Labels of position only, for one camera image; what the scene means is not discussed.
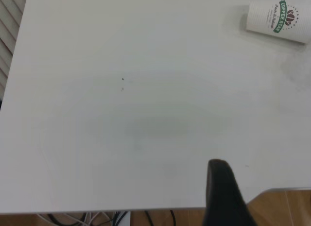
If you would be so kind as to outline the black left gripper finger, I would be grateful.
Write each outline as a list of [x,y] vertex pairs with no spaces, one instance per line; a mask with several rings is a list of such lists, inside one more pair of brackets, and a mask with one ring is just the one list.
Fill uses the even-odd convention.
[[255,226],[229,164],[211,159],[207,166],[204,226]]

